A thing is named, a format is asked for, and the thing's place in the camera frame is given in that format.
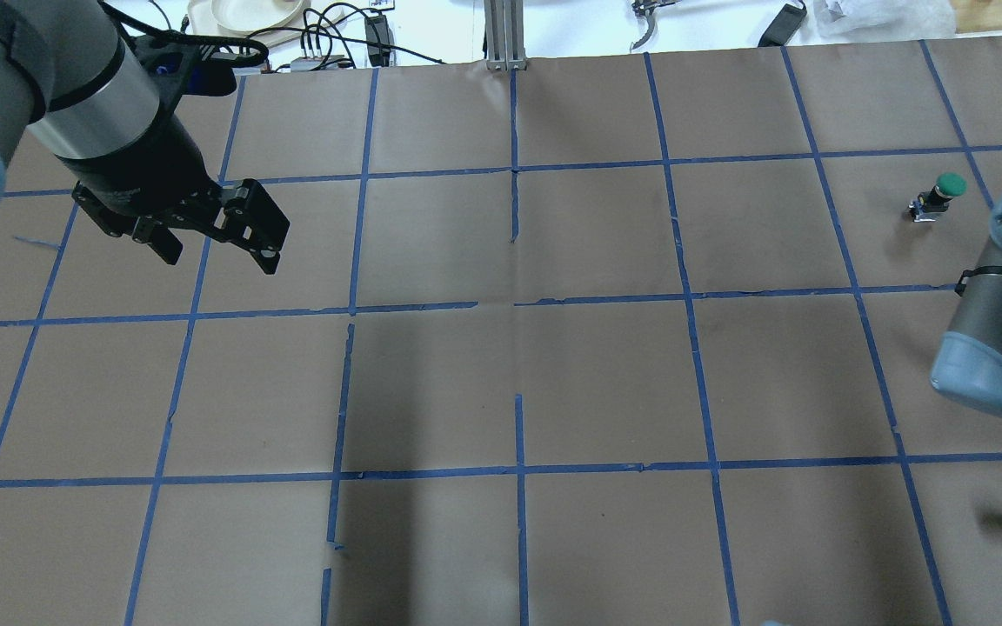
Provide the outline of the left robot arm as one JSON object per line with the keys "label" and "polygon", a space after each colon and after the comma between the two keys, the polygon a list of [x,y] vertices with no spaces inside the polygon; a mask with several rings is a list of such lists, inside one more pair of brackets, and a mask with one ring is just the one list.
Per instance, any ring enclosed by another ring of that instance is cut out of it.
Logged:
{"label": "left robot arm", "polygon": [[184,96],[221,97],[266,44],[159,30],[104,1],[0,1],[0,199],[30,132],[78,179],[73,201],[111,237],[182,256],[176,230],[281,262],[289,218],[262,183],[218,183],[177,117]]}

